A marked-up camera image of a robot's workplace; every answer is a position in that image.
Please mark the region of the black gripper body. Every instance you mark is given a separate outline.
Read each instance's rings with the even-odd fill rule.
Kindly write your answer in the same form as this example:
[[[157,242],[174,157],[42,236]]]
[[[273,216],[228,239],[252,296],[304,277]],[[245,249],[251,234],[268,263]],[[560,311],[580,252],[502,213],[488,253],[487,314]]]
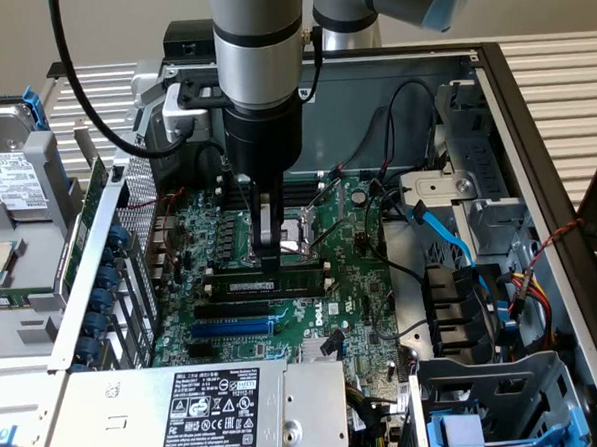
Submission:
[[[298,95],[276,107],[222,110],[228,158],[252,179],[274,180],[292,167],[301,154],[302,109]]]

